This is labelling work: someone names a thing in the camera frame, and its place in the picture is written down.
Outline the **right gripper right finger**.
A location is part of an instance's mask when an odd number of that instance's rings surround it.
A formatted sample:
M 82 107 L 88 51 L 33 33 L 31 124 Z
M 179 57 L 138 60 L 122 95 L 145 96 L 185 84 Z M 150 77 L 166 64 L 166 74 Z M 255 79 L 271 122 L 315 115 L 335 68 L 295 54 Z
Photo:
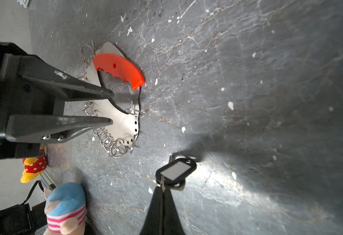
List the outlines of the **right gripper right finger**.
M 162 193 L 162 234 L 185 235 L 169 188 Z

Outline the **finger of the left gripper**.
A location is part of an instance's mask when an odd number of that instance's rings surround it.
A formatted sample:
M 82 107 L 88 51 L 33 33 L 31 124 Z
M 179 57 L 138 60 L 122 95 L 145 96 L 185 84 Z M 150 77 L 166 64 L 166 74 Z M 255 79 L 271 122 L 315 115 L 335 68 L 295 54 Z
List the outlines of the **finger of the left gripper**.
M 101 100 L 114 97 L 113 91 L 81 81 L 31 55 L 6 53 L 4 59 L 16 80 L 27 81 L 45 93 L 64 101 Z
M 11 115 L 5 137 L 16 143 L 58 144 L 112 124 L 113 120 L 105 117 Z

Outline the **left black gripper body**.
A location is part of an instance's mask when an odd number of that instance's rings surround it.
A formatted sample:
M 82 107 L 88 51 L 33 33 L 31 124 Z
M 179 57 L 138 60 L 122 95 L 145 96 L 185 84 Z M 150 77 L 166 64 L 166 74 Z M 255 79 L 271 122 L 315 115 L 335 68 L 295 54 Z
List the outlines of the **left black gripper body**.
M 19 56 L 27 53 L 14 43 L 0 42 L 0 160 L 41 156 L 41 143 L 11 142 L 6 127 L 11 115 L 61 115 L 65 102 L 17 76 Z

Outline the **metal keyring holder red handle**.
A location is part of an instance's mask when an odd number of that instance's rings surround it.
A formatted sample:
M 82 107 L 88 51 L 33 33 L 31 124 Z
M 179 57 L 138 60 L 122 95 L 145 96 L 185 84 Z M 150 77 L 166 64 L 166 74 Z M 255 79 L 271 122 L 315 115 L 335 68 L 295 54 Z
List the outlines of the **metal keyring holder red handle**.
M 120 158 L 132 153 L 139 135 L 140 88 L 145 84 L 142 72 L 131 63 L 111 42 L 106 42 L 99 49 L 89 46 L 90 57 L 82 56 L 85 74 L 79 79 L 89 84 L 104 88 L 101 73 L 122 80 L 129 92 L 118 94 L 109 99 L 88 100 L 82 108 L 88 116 L 106 117 L 112 124 L 93 130 L 101 147 L 112 157 Z

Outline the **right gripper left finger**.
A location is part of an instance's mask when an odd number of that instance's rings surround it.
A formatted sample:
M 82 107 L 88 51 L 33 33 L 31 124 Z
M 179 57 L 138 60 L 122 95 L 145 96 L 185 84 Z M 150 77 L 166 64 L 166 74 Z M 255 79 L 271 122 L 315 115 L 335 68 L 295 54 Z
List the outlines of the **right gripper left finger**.
M 163 191 L 159 186 L 154 189 L 149 210 L 140 234 L 163 234 Z

